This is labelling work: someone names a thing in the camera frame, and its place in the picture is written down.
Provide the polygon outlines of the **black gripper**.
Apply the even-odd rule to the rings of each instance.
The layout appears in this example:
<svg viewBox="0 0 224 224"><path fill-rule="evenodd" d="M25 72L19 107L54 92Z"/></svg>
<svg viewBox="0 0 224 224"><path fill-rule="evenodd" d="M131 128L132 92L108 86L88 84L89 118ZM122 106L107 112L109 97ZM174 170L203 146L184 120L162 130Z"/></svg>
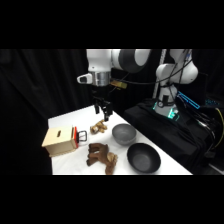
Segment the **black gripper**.
<svg viewBox="0 0 224 224"><path fill-rule="evenodd" d="M96 114L99 114L100 109L102 109L104 112L104 121L108 121L112 110L112 103L110 100L110 87L93 86L92 94Z"/></svg>

